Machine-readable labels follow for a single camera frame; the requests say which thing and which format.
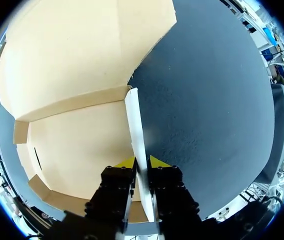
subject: cardboard box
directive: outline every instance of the cardboard box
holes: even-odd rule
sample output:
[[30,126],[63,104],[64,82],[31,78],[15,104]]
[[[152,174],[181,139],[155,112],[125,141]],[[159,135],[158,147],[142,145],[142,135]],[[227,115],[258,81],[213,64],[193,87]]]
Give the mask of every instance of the cardboard box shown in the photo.
[[136,156],[129,221],[154,221],[139,100],[127,82],[175,22],[172,0],[35,0],[12,19],[0,101],[43,201],[83,215],[103,169]]

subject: dark gray table surface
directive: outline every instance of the dark gray table surface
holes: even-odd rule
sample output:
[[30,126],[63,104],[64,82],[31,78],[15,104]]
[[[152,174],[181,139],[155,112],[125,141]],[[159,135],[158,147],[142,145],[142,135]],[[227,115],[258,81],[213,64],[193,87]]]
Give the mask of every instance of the dark gray table surface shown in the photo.
[[[218,0],[173,0],[177,24],[135,71],[148,154],[183,171],[202,218],[231,201],[267,163],[273,142],[271,87],[253,40]],[[27,185],[14,119],[0,107],[0,149],[17,191],[49,215]],[[129,224],[129,234],[155,233]]]

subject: cardboard flap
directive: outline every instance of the cardboard flap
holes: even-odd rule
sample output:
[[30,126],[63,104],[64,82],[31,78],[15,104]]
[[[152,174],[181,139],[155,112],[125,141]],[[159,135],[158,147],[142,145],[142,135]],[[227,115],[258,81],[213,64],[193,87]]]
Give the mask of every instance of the cardboard flap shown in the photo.
[[28,141],[29,122],[15,121],[13,132],[14,144],[26,144]]
[[46,202],[47,198],[51,193],[51,190],[37,174],[29,180],[28,185],[32,188],[32,190],[40,199]]
[[130,88],[130,86],[125,85],[74,96],[27,113],[19,117],[19,120],[32,122],[76,109],[121,101],[124,100]]
[[[28,184],[35,194],[47,204],[62,211],[69,211],[80,216],[84,216],[86,214],[84,211],[85,204],[89,200],[50,190],[41,181],[38,175],[35,175]],[[143,223],[148,221],[141,202],[132,202],[129,210],[128,221],[129,223]]]
[[176,22],[172,0],[25,4],[31,6],[10,23],[0,60],[0,98],[15,119],[75,96],[125,86]]

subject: cable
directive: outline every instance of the cable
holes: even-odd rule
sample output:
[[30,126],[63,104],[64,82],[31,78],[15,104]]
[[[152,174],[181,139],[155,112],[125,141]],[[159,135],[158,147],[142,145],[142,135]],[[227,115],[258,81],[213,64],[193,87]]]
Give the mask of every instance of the cable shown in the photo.
[[266,203],[272,199],[277,200],[280,203],[281,208],[283,207],[283,201],[277,196],[265,196],[264,200],[262,200],[262,203]]
[[40,235],[29,235],[25,239],[31,239],[31,238],[39,238],[39,239],[41,239],[42,237]]

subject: cardboard wall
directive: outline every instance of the cardboard wall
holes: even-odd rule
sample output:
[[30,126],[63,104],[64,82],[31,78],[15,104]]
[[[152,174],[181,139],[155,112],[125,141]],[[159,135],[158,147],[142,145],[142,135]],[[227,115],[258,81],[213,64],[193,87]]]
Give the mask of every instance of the cardboard wall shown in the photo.
[[125,86],[176,22],[171,0],[26,4],[31,6],[8,27],[0,59],[0,98],[16,119],[74,96]]
[[134,156],[124,101],[105,103],[30,123],[28,145],[49,187],[91,199],[101,172]]

